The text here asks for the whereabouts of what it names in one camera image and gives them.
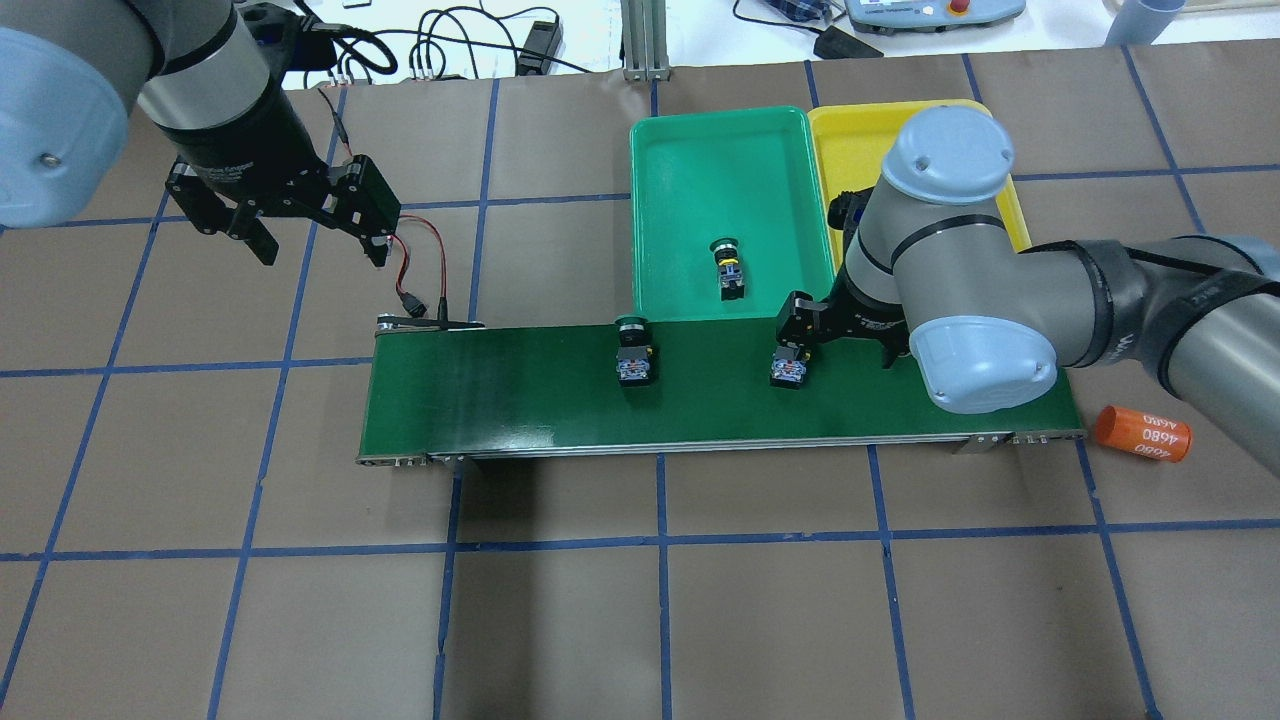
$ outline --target metal post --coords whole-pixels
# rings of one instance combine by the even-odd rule
[[[671,77],[666,0],[622,0],[622,58],[628,81]]]

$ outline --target plastic tray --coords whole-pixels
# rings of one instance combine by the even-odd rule
[[[893,146],[906,120],[933,105],[966,105],[991,114],[973,100],[927,100],[922,102],[879,102],[873,105],[828,105],[809,111],[813,145],[822,179],[823,208],[846,190],[863,190],[876,184],[881,161]],[[1032,246],[1023,209],[1018,205],[1012,179],[996,197],[1000,214],[1015,250]],[[828,231],[831,256],[840,266],[844,260],[844,238],[840,231]]]
[[[831,290],[831,247],[799,108],[640,120],[631,129],[636,313],[653,322],[767,318],[792,290]],[[746,296],[722,301],[710,243],[735,237]]]

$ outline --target yellow tray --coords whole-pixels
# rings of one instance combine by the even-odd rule
[[[876,184],[881,161],[893,146],[897,132],[908,118],[933,105],[965,105],[991,114],[984,105],[973,100],[828,105],[809,110],[823,206],[846,190],[856,191]],[[996,197],[996,205],[1000,206],[1014,250],[1030,247],[1027,220],[1018,205],[1012,179],[1006,181],[1005,190]],[[832,229],[828,234],[831,256],[838,269],[845,259],[842,233]]]

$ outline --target plaid cloth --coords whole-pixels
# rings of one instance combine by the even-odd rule
[[[764,0],[764,3],[797,23],[822,19],[829,0]]]

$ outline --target light blue joint cap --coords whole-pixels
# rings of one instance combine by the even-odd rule
[[[1268,279],[1280,281],[1280,252],[1270,242],[1251,234],[1224,234],[1219,240],[1248,255]]]
[[[0,27],[0,225],[74,218],[124,149],[128,114],[76,54]]]
[[[973,205],[991,200],[1014,168],[1014,141],[989,115],[960,105],[920,110],[906,120],[881,172],[924,202]]]
[[[937,318],[911,332],[929,398],[947,413],[1016,407],[1057,380],[1057,354],[1041,333],[1002,318]]]

